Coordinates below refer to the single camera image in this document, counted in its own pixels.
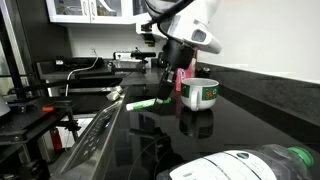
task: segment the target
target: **bottle label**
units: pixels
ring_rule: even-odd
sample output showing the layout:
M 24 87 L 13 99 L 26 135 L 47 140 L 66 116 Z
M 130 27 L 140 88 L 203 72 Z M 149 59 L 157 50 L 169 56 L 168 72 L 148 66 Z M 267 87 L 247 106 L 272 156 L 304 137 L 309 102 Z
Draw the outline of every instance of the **bottle label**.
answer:
M 197 159 L 170 173 L 174 180 L 277 180 L 259 157 L 245 151 L 226 151 Z

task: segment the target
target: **green bottle cap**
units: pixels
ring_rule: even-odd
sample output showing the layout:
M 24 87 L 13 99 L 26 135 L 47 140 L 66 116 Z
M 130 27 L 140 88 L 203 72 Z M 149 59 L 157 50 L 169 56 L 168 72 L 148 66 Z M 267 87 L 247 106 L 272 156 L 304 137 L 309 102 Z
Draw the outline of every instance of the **green bottle cap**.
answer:
M 307 150 L 300 147 L 290 147 L 288 149 L 294 153 L 297 153 L 308 167 L 313 166 L 314 159 Z

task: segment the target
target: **cabinet handle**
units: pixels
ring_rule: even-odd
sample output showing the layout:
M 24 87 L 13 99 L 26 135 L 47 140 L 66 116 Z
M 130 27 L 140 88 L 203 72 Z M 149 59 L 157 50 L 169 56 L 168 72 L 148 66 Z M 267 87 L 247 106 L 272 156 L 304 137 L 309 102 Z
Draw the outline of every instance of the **cabinet handle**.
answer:
M 92 11 L 92 15 L 94 15 L 94 16 L 95 16 L 96 14 L 95 14 L 95 12 L 94 12 L 94 9 L 95 9 L 95 8 L 94 8 L 94 4 L 93 4 L 93 2 L 91 2 L 91 11 Z
M 83 13 L 87 16 L 87 6 L 86 6 L 86 2 L 83 1 Z

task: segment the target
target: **green label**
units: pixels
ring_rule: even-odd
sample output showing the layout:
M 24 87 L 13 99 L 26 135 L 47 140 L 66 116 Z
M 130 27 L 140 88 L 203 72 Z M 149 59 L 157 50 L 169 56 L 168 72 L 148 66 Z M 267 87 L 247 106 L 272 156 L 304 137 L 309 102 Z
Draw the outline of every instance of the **green label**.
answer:
M 242 158 L 242 159 L 248 159 L 249 158 L 249 154 L 248 153 L 238 153 L 237 156 Z
M 202 88 L 202 100 L 209 101 L 217 98 L 218 86 L 214 87 L 203 87 Z
M 189 98 L 190 97 L 190 86 L 186 84 L 181 84 L 181 95 Z

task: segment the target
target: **plastic bottle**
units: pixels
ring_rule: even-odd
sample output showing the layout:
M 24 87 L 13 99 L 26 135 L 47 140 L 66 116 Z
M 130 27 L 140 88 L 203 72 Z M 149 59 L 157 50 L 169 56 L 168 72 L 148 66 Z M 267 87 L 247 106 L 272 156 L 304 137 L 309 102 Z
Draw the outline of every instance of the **plastic bottle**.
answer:
M 51 130 L 51 138 L 52 138 L 53 147 L 54 147 L 55 152 L 61 151 L 62 150 L 62 142 L 61 142 L 58 128 L 55 127 Z
M 184 164 L 170 173 L 173 180 L 311 180 L 313 157 L 299 147 L 265 145 L 254 150 L 231 150 Z

